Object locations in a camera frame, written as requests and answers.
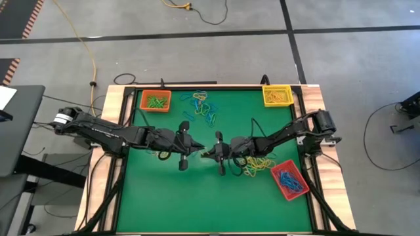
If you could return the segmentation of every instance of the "white paper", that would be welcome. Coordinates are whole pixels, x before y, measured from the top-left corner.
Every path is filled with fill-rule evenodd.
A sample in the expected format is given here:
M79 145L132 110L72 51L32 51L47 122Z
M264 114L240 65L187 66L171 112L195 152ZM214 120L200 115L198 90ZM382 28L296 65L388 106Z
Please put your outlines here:
M0 109L4 109L16 93L16 89L0 86Z

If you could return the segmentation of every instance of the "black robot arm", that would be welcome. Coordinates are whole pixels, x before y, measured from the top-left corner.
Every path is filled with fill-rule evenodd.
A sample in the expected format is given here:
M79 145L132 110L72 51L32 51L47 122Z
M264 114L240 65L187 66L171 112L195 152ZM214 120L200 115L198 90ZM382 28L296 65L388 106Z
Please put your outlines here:
M309 119L312 119L312 129L306 125ZM302 143L305 153L319 155L321 154L322 140L331 138L335 131L336 128L329 112L318 110L293 120L269 136L235 137L231 139L230 145L223 142L222 134L218 131L216 132L217 143L201 157L211 158L220 163L219 172L222 175L225 175L223 161L232 159L235 165L241 168L241 172L237 174L240 175L244 165L237 161L239 157L265 157L276 146L298 137L304 137Z
M129 148L159 151L159 158L166 160L171 153L181 154L179 169L186 170L189 154L204 148L188 134L189 122L180 124L176 132L152 126L136 127L118 125L83 112L80 108L63 108L51 123L58 135L78 134L102 146L115 157L125 157ZM161 152L169 153L167 157Z

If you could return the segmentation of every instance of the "concrete floor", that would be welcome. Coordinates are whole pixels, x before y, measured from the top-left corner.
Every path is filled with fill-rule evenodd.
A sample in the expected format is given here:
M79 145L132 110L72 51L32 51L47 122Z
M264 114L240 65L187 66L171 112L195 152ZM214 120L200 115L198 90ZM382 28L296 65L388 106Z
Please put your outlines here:
M196 0L203 17L218 21L223 0ZM60 4L81 36L135 35L229 30L285 29L278 0L228 0L225 23L210 26L194 12L169 9L160 1L90 0ZM410 0L287 0L295 29L420 25L420 3ZM73 37L53 5L46 1L30 38ZM306 80L321 84L327 109L339 136L337 146L356 227L362 232L417 235L420 225L419 165L386 172L375 168L363 151L362 135L369 114L420 90L420 31L325 33L296 35ZM272 83L298 83L287 35L202 37L88 43L98 67L96 95L120 73L134 73L138 81L218 81L258 83L266 73ZM92 67L80 43L0 45L0 58L20 58L13 85L42 84L45 94L89 103ZM96 106L101 107L103 100ZM48 122L62 102L44 99L37 120ZM390 133L389 125L404 119L393 107L379 112L367 132L372 158L397 168L419 158L420 134ZM46 147L47 153L83 153L70 138L33 130L26 150ZM21 200L24 205L26 196ZM51 211L72 215L78 206ZM56 219L36 209L34 235L66 233L75 218ZM16 224L9 235L16 235Z

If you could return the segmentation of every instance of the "black floor stripe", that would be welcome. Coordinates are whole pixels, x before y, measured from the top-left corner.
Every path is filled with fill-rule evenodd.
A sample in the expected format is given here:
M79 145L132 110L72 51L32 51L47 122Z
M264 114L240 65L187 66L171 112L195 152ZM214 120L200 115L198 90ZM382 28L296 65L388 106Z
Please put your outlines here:
M99 41L121 41L121 40L141 40L141 39L182 39L194 37L222 37L222 36L247 36L247 35L280 35L286 34L284 29L279 30L249 30L249 31L215 31L199 33L165 33L151 35L122 35L122 36L103 36L103 37L82 37L85 42ZM58 39L4 39L0 40L0 45L8 44L31 44L31 43L74 43L79 42L78 38L58 38Z
M324 29L294 29L293 33L354 33L354 32L378 32L378 31L401 31L420 30L420 26L378 26L358 28L324 28Z
M377 32L377 31L403 31L403 30L420 30L420 26L381 26L366 28L323 28L323 29L262 29L262 30L245 30L245 31L214 31L214 32L197 32L197 33L162 33L150 35L116 35L103 37L82 37L86 42L100 41L122 41L122 40L142 40L142 39L181 39L194 37L224 37L224 36L248 36L248 35L281 35L290 34L307 34L307 33L352 33L352 32ZM52 39L21 39L9 38L1 39L0 45L11 44L33 44L33 43L74 43L79 42L76 37L52 38Z
M289 42L291 47L291 53L293 55L293 60L295 61L297 76L301 84L306 84L305 73L303 71L301 56L299 55L299 50L296 44L296 38L293 34L293 27L291 25L289 11L287 9L286 1L280 0L280 4L282 5L283 17L284 22L286 24L287 35L289 36Z

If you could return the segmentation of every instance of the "green mat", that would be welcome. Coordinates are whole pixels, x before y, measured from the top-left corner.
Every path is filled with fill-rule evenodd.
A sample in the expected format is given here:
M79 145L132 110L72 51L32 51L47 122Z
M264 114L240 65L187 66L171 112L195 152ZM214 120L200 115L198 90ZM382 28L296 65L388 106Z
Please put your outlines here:
M169 113L146 113L150 125L178 130L186 118L183 111L194 114L189 100L181 101L184 91L173 91ZM289 108L265 108L260 90L210 91L206 102L218 107L217 120L209 128L204 117L195 115L189 133L193 139L211 149L215 132L224 141L249 136L251 118L269 135L291 120ZM140 105L141 93L137 106ZM135 115L134 125L145 125ZM255 127L255 136L261 132ZM278 146L277 164L288 159L299 166L296 141ZM178 170L179 154L160 161L150 152L131 149L119 210L118 232L297 232L310 231L306 197L285 200L270 171L256 177L236 177L226 165L226 176L218 174L218 163L192 154L188 170Z

